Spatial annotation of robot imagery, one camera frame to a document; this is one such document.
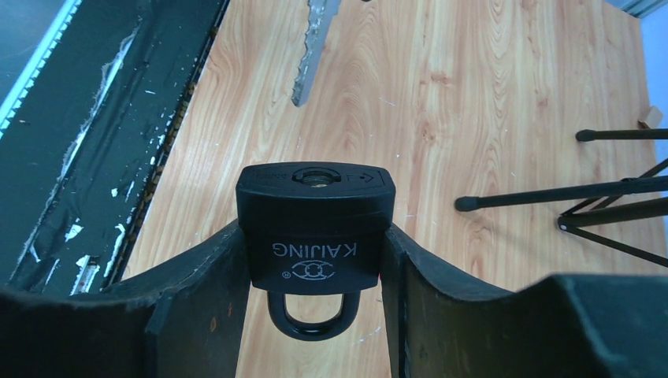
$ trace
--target wooden table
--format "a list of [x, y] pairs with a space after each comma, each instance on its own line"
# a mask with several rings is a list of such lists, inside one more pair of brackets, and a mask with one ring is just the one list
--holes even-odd
[[[595, 1], [343, 1], [306, 106], [290, 102], [303, 54], [306, 0], [234, 0], [225, 15], [127, 276], [236, 217], [242, 167], [345, 161], [388, 169], [395, 223], [441, 258], [501, 287], [551, 272], [662, 273], [559, 232], [572, 202], [456, 213], [462, 195], [493, 195], [637, 176], [651, 142], [580, 144], [582, 128], [635, 128], [648, 106], [638, 20]], [[635, 199], [647, 196], [636, 196]], [[664, 254], [660, 219], [594, 231]], [[289, 298], [319, 321], [338, 297]], [[389, 375], [380, 288], [362, 293], [341, 336], [279, 333], [253, 289], [238, 377]]]

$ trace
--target wooden block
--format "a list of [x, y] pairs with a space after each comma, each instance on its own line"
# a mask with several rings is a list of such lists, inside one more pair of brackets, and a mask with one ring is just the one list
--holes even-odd
[[640, 128], [658, 128], [663, 119], [663, 113], [656, 106], [652, 106], [648, 111], [638, 120]]

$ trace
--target kaijing logo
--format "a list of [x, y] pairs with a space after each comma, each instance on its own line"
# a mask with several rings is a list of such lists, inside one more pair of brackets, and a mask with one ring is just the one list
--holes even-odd
[[[327, 261], [308, 260], [300, 261], [292, 266], [292, 274], [302, 280], [319, 281], [327, 280], [334, 276], [334, 265]], [[284, 278], [290, 278], [290, 272], [283, 272]]]

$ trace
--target wood grain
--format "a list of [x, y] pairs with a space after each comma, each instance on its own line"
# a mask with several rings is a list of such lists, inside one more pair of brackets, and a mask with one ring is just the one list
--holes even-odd
[[[345, 161], [388, 169], [395, 223], [443, 259], [501, 287], [551, 272], [660, 273], [555, 228], [574, 202], [456, 213], [494, 195], [637, 176], [647, 141], [578, 144], [582, 128], [629, 129], [648, 107], [639, 21], [595, 1], [342, 2], [306, 106], [290, 102], [303, 54], [303, 0], [233, 1], [165, 166], [126, 277], [236, 217], [242, 167]], [[636, 196], [634, 199], [646, 198]], [[660, 219], [593, 231], [664, 254]], [[338, 298], [290, 298], [297, 318]], [[238, 377], [385, 377], [380, 288], [341, 336], [303, 343], [248, 303]]]

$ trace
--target key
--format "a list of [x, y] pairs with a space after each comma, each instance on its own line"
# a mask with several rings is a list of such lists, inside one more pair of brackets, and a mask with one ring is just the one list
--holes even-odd
[[295, 106], [302, 106], [309, 99], [327, 31], [332, 23], [332, 18], [339, 12], [340, 3], [341, 0], [309, 0], [306, 53], [299, 62], [299, 74], [292, 89], [292, 103]]

